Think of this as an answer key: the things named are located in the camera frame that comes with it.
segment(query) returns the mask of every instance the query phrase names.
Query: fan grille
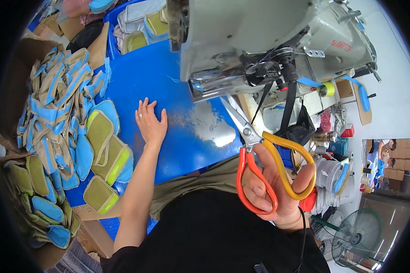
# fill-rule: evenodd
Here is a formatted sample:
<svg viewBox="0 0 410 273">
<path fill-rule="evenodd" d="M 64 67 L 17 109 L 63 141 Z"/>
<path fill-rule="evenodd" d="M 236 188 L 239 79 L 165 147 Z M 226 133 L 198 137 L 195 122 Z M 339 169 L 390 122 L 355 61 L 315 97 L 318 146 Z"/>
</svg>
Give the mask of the fan grille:
<svg viewBox="0 0 410 273">
<path fill-rule="evenodd" d="M 368 208 L 354 211 L 340 224 L 333 238 L 331 253 L 334 261 L 352 267 L 367 259 L 381 239 L 382 221 Z"/>
</svg>

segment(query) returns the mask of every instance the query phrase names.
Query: sewing machine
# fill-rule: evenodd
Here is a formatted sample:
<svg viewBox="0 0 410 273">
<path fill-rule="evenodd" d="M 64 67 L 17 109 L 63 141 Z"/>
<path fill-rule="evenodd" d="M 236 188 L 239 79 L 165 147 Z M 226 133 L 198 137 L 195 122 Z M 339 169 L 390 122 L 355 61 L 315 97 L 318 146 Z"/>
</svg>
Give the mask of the sewing machine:
<svg viewBox="0 0 410 273">
<path fill-rule="evenodd" d="M 172 51 L 193 101 L 272 88 L 263 107 L 312 83 L 372 73 L 377 53 L 347 0 L 169 0 Z"/>
</svg>

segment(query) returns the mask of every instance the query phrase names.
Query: black strap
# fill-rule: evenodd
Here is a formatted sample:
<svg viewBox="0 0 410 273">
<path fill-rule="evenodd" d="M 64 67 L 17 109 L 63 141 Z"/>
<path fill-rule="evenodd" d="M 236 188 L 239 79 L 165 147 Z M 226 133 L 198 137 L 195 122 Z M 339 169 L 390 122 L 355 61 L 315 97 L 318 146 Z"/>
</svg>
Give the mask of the black strap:
<svg viewBox="0 0 410 273">
<path fill-rule="evenodd" d="M 285 101 L 284 113 L 282 114 L 281 128 L 276 133 L 276 135 L 282 135 L 289 128 L 290 117 L 292 115 L 293 106 L 295 105 L 296 99 L 296 83 L 289 83 L 289 88 L 287 90 L 287 99 Z"/>
<path fill-rule="evenodd" d="M 264 85 L 263 95 L 261 96 L 260 103 L 258 104 L 257 111 L 255 111 L 255 115 L 252 118 L 251 124 L 254 124 L 255 117 L 257 116 L 258 111 L 260 110 L 261 106 L 263 105 L 264 99 L 266 98 L 267 94 L 269 93 L 270 89 L 272 88 L 272 84 L 273 84 L 273 82 Z"/>
</svg>

